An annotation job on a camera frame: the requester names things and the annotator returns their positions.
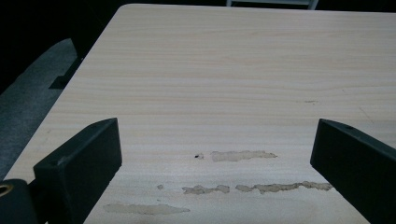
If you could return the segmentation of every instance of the screw hole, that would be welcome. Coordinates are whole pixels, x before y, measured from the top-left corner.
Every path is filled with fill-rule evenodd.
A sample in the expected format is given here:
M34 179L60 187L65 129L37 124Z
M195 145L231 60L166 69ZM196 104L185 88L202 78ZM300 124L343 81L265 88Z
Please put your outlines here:
M0 197L8 194L13 188L14 186L12 185L0 185Z

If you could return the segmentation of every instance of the dark background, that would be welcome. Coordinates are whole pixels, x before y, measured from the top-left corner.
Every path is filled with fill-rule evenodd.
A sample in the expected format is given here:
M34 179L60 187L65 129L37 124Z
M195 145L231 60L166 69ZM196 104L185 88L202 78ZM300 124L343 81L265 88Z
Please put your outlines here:
M396 11L394 1L319 0L317 10ZM125 4L225 6L225 0L20 0L0 3L0 94L38 56L71 38L83 59L117 9ZM234 7L304 6L234 3Z

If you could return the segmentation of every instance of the water stain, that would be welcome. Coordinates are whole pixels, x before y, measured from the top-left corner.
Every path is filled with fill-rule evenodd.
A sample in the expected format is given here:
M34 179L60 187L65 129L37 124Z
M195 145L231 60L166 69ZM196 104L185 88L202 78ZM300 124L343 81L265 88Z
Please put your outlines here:
M250 192L250 191L254 190L254 188L251 188L251 187L245 186L245 185L237 185L235 188L239 189L241 191L244 191L244 192Z
M207 194L207 193L211 193L213 191L221 191L223 193L230 192L230 187L224 186L224 185L218 185L217 187L215 187L213 189L204 188L201 185L197 185L193 188L184 187L182 189L184 190L184 194L197 194L197 195L198 194Z
M330 190L332 189L332 185L329 183L315 183L304 181L302 183L294 183L288 185L281 184L272 184L272 185L255 185L253 187L245 186L245 185L237 185L235 188L244 192L250 192L254 189L258 189L260 194L264 194L265 192L279 192L281 190L292 190L297 189L300 186L305 187L307 189L320 189L320 190Z
M276 158L277 155L274 153L267 153L265 151L228 151L228 152L218 152L213 151L210 153L212 156L212 161L241 161L250 160L252 158Z
M177 213L190 212L187 208L172 207L167 204L157 204L157 205L143 205L143 204L119 204L112 203L103 206L105 211L108 213L134 213L140 215L170 215Z

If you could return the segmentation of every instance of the wooden tabletop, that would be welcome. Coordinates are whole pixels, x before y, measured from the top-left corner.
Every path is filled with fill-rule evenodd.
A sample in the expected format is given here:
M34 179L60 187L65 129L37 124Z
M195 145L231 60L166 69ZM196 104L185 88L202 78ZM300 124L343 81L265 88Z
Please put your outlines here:
M86 223L364 223L309 159L320 118L396 147L395 21L124 6L7 178L116 117L123 164Z

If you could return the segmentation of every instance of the floor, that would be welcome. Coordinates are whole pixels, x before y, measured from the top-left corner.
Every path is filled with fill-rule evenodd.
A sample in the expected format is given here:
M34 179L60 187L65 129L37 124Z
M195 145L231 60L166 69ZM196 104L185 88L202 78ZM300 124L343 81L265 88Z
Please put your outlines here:
M76 58L72 41L61 41L43 53L0 95L0 180L62 93L49 87L56 77L66 73Z

